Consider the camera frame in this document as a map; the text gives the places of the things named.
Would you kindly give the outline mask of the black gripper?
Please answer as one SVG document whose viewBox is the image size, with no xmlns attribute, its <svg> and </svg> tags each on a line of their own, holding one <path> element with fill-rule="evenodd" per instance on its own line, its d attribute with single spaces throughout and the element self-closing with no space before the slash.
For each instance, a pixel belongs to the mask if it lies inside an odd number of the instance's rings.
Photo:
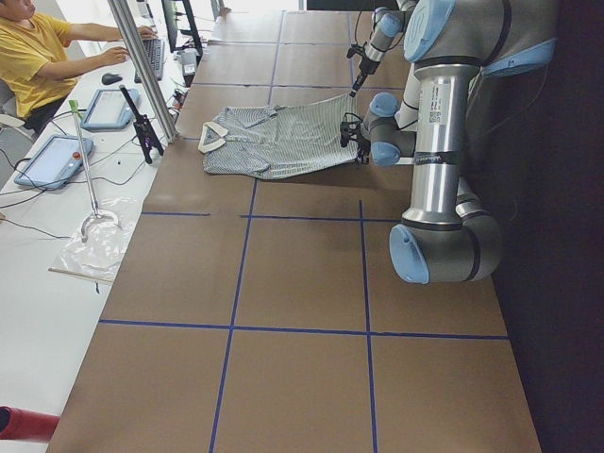
<svg viewBox="0 0 604 453">
<path fill-rule="evenodd" d="M 355 158 L 355 162 L 358 165 L 368 164 L 371 154 L 371 142 L 359 134 L 356 134 L 351 141 L 357 144 L 357 156 Z"/>
<path fill-rule="evenodd" d="M 378 68 L 378 63 L 367 57 L 362 57 L 359 65 L 359 73 L 352 85 L 351 96 L 355 97 L 358 91 L 362 88 L 366 78 L 373 75 Z"/>
</svg>

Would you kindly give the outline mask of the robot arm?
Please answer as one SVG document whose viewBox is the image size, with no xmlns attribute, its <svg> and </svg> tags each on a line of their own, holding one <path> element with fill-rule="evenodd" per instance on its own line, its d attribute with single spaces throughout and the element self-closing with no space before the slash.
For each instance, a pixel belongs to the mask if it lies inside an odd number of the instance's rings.
<svg viewBox="0 0 604 453">
<path fill-rule="evenodd" d="M 366 78 L 373 75 L 387 52 L 395 48 L 394 40 L 401 38 L 407 30 L 411 15 L 417 1 L 398 1 L 398 10 L 379 7 L 373 12 L 372 35 L 363 45 L 353 43 L 347 50 L 346 57 L 361 58 L 359 73 L 352 84 L 349 95 L 354 98 Z"/>
<path fill-rule="evenodd" d="M 498 224 L 461 176 L 469 87 L 476 76 L 546 66 L 559 7 L 556 1 L 402 1 L 376 9 L 370 40 L 350 46 L 349 55 L 361 59 L 354 90 L 397 38 L 411 66 L 402 99 L 378 93 L 365 115 L 347 113 L 340 125 L 342 144 L 355 142 L 359 160 L 412 161 L 411 203 L 389 239 L 402 279 L 473 281 L 499 264 Z"/>
</svg>

